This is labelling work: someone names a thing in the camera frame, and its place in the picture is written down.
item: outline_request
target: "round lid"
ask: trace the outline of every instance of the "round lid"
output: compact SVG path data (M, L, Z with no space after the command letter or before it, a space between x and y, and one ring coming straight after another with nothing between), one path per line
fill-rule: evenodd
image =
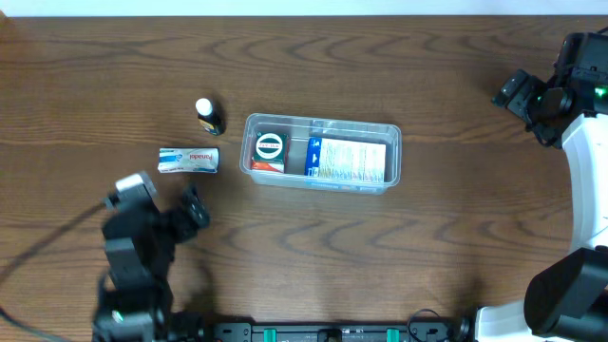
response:
M202 98L197 101L197 111L202 116L209 116L213 113L213 105L208 99Z

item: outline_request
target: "wooden table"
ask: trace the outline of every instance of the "wooden table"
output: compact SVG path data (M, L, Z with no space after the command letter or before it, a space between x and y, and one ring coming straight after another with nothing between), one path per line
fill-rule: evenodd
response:
M0 303L90 340L105 271L100 213L145 170L159 206L194 181L213 224L182 245L183 308L257 321L406 320L523 297L567 250L565 155L490 98L551 73L563 37L601 17L56 18L0 29ZM194 102L216 94L227 133ZM258 186L238 169L254 112L397 124L383 196ZM156 171L159 147L218 146L216 175ZM0 322L0 340L36 340Z

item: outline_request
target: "plastic storage box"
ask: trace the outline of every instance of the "plastic storage box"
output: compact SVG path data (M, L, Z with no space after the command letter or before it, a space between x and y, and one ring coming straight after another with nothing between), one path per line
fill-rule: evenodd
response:
M251 162L256 148L257 132L289 135L289 151L284 174L252 170ZM311 137L386 145L385 181L378 183L329 180L305 176L306 153L308 140ZM401 177L401 130L394 124L255 113L247 118L245 125L243 145L240 150L240 169L258 184L380 195L387 191L387 188L396 185Z

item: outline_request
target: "black cable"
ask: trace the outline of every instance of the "black cable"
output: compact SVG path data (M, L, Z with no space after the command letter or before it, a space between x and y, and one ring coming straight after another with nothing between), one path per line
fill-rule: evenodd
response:
M418 337L417 337L417 336L416 336L416 335L415 335L415 334L414 334L414 333L411 331L411 321L412 321L412 320L414 320L414 318L416 318L416 316L417 316L418 314L421 314L421 313L431 313L431 314L436 315L436 316L437 316L437 317L439 317L439 318L441 318L441 316L440 316L438 313L436 313L436 312L434 312L433 310L431 310L431 309L420 309L420 310L418 310L417 312L415 312L415 313L414 313L414 314L413 314L413 315L412 315L412 316L409 318L409 321L408 321L408 334L409 334L409 337L413 338L413 339L414 339L414 341L416 341L416 342L427 342L426 340L425 340L425 341L423 341L423 340L421 340L420 338L418 338Z
M38 336L47 341L51 341L51 342L68 342L69 341L69 340L64 339L63 337L60 337L60 336L57 336L57 335L54 335L51 333L39 331L37 329L34 329L34 328L28 326L25 323L22 323L22 322L16 320L9 313L7 313L1 306L0 306L0 317L2 317L4 320L9 322L9 324L11 324L11 326L13 326L15 328L19 328L26 333L31 333L32 335Z
M51 233L50 235L43 238L42 240L36 242L33 246L31 246L29 249L27 249L24 253L17 256L15 259L13 259L10 262L9 266L7 266L5 268L5 271L2 274L0 274L0 285L2 283L4 283L9 278L9 276L13 272L15 272L21 265L23 265L27 260L34 257L43 248L47 247L50 243L52 243L53 241L55 241L56 239L60 238L62 235L64 235L65 233L67 233L68 231L73 229L74 226L81 223L83 220L88 219L90 216L96 214L98 211L100 211L104 207L105 206L103 204L98 204L98 205L91 207L90 209L84 211L81 215L77 216L70 222L59 227L55 232ZM51 333L47 333L47 332L42 332L40 330L32 328L31 326L29 326L25 323L22 323L21 321L17 320L12 315L7 313L7 311L4 310L4 308L2 308L2 306L0 306L0 317L2 319L4 319L5 321L7 321L9 324L11 324L11 326L21 329L24 332L36 335L47 341L51 341L51 342L69 341L63 337L60 337L60 336L57 336L57 335L54 335Z

